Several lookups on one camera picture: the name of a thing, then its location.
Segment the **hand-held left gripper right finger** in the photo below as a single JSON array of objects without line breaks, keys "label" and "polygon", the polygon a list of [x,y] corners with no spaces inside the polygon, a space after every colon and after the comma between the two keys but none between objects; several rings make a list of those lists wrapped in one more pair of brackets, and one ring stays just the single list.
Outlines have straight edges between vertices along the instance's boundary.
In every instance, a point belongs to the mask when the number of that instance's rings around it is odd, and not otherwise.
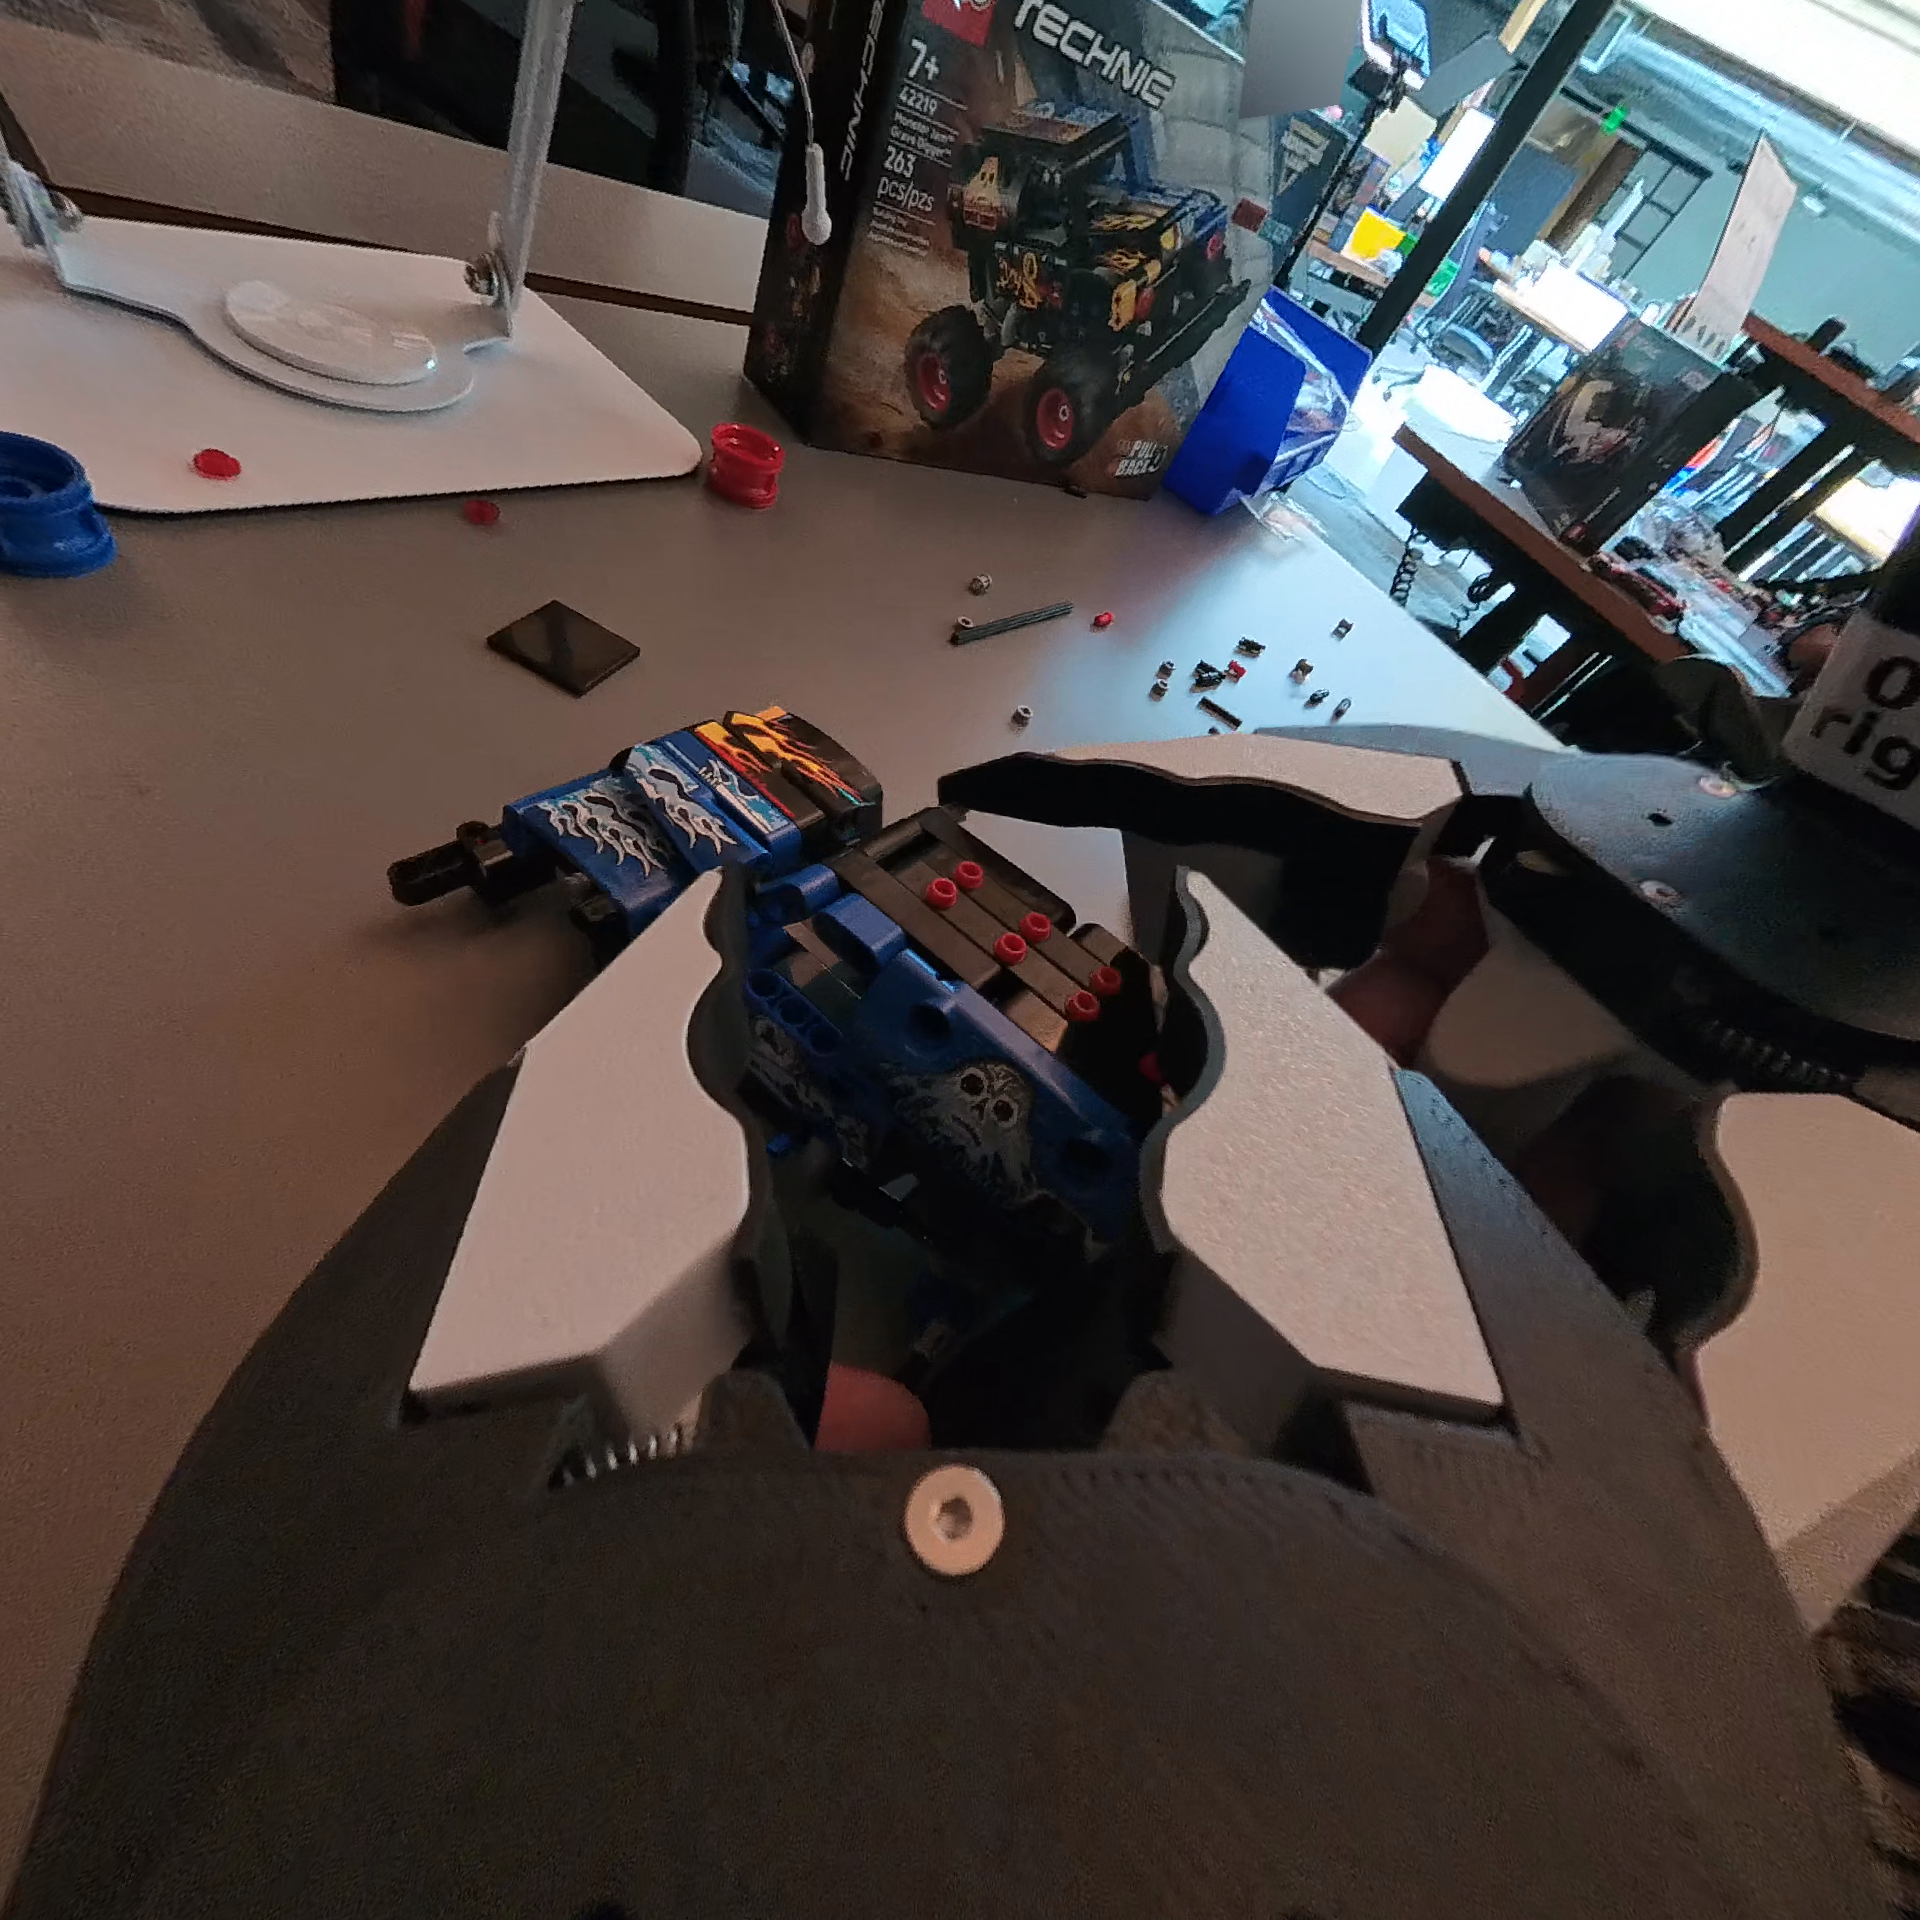
[{"label": "hand-held left gripper right finger", "polygon": [[1160,1351],[1251,1449],[1332,1400],[1493,1422],[1400,1069],[1210,876],[1175,870],[1168,931],[1168,1036],[1199,1057],[1144,1152]]}]

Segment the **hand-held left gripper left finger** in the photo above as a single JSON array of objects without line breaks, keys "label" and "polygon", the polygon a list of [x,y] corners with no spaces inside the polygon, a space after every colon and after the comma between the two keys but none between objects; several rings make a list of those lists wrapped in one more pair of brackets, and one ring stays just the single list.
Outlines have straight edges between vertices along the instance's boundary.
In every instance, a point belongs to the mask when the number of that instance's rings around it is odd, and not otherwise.
[{"label": "hand-held left gripper left finger", "polygon": [[744,1095],[745,982],[748,884],[712,870],[522,1046],[418,1404],[559,1397],[677,1449],[716,1377],[780,1349],[799,1287]]}]

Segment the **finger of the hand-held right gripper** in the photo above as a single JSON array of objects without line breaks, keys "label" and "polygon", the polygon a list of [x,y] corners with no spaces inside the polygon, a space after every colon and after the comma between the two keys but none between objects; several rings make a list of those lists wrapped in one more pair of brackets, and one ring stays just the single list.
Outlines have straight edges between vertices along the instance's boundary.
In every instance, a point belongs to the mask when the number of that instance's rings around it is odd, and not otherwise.
[{"label": "finger of the hand-held right gripper", "polygon": [[1841,1095],[1731,1095],[1739,1262],[1698,1347],[1712,1439],[1781,1565],[1873,1565],[1916,1515],[1917,1140]]},{"label": "finger of the hand-held right gripper", "polygon": [[1013,751],[946,772],[940,803],[1128,844],[1137,928],[1168,941],[1172,878],[1191,869],[1305,969],[1355,969],[1391,899],[1467,798],[1452,758],[1324,736],[1187,736]]}]

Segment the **black blue brick truck model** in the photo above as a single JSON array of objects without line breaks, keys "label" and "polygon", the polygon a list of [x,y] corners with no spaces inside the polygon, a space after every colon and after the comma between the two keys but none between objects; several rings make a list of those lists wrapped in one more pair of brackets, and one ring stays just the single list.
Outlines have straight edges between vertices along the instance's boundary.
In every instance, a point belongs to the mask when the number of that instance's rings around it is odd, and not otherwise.
[{"label": "black blue brick truck model", "polygon": [[[489,904],[565,884],[605,972],[701,876],[748,884],[744,1097],[828,1191],[1017,1287],[1121,1239],[1162,1116],[1153,973],[1121,934],[948,806],[882,822],[877,776],[795,711],[723,711],[393,861],[392,895]],[[778,1351],[813,1419],[833,1309],[799,1299]]]}]

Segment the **person's right hand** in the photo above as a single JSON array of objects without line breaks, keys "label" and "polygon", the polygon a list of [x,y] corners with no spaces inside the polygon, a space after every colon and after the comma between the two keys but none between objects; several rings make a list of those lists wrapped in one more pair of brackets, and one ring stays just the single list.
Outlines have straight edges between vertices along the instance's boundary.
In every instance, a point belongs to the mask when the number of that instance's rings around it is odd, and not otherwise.
[{"label": "person's right hand", "polygon": [[1476,873],[1452,860],[1425,869],[1420,902],[1328,997],[1400,1068],[1417,1065],[1433,1022],[1491,950]]}]

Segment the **wooden background table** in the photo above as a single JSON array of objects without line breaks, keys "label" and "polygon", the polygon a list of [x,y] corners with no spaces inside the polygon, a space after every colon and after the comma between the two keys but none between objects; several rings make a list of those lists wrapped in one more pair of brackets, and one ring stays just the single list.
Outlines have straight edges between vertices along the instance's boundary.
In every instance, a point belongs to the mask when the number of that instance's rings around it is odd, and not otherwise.
[{"label": "wooden background table", "polygon": [[1576,660],[1608,654],[1664,665],[1695,654],[1642,600],[1603,581],[1576,548],[1551,534],[1522,494],[1476,478],[1407,422],[1395,448],[1420,468],[1400,504],[1411,540],[1449,553],[1469,550],[1508,587],[1498,608],[1464,630],[1460,654],[1469,665],[1493,670],[1546,617],[1568,630]]}]

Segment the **blue storage bin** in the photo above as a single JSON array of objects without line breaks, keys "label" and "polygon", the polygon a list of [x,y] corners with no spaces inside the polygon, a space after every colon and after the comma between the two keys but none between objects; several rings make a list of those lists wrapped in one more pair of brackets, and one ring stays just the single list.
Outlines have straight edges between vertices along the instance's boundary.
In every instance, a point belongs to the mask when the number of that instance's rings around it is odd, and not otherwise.
[{"label": "blue storage bin", "polygon": [[1268,289],[1172,454],[1162,491],[1213,516],[1289,487],[1343,433],[1373,357]]}]

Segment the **dark creature set box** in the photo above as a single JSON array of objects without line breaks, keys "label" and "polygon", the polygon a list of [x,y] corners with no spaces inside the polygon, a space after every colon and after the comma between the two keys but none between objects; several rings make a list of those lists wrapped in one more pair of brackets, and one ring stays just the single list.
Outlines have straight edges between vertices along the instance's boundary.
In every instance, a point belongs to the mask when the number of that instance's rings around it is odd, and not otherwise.
[{"label": "dark creature set box", "polygon": [[1544,528],[1604,548],[1759,400],[1739,373],[1643,320],[1621,320],[1500,452]]}]

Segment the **black square plate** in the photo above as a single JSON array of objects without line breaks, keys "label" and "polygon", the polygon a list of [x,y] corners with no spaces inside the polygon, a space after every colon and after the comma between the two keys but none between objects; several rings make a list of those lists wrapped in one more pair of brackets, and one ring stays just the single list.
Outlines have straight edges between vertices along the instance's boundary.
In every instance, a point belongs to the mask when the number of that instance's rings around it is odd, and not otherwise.
[{"label": "black square plate", "polygon": [[488,649],[584,699],[640,659],[640,646],[554,598],[488,636]]}]

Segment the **monster truck set box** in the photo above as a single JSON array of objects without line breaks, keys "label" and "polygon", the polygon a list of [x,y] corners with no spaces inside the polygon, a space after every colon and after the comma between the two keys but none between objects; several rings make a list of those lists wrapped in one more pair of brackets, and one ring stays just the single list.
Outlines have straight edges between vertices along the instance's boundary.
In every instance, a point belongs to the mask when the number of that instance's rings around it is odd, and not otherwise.
[{"label": "monster truck set box", "polygon": [[745,373],[804,443],[1153,496],[1268,284],[1243,4],[809,4]]}]

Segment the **white book stand base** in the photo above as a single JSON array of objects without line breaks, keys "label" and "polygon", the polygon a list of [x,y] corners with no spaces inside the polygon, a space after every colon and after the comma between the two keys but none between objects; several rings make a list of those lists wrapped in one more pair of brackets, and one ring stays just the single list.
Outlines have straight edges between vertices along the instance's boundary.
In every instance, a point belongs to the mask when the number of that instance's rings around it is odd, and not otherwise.
[{"label": "white book stand base", "polygon": [[[498,494],[692,473],[701,443],[540,294],[472,389],[433,414],[372,414],[280,390],[186,327],[72,294],[3,240],[3,428],[72,452],[109,511],[191,516]],[[191,468],[196,448],[243,467]]]}]

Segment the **blue wheel hub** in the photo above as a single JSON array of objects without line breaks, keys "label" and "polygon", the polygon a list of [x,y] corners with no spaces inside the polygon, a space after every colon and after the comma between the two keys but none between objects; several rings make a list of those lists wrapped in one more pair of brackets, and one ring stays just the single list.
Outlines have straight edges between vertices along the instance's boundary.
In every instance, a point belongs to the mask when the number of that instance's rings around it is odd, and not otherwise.
[{"label": "blue wheel hub", "polygon": [[80,461],[44,438],[3,432],[3,574],[76,581],[115,557],[112,528]]}]

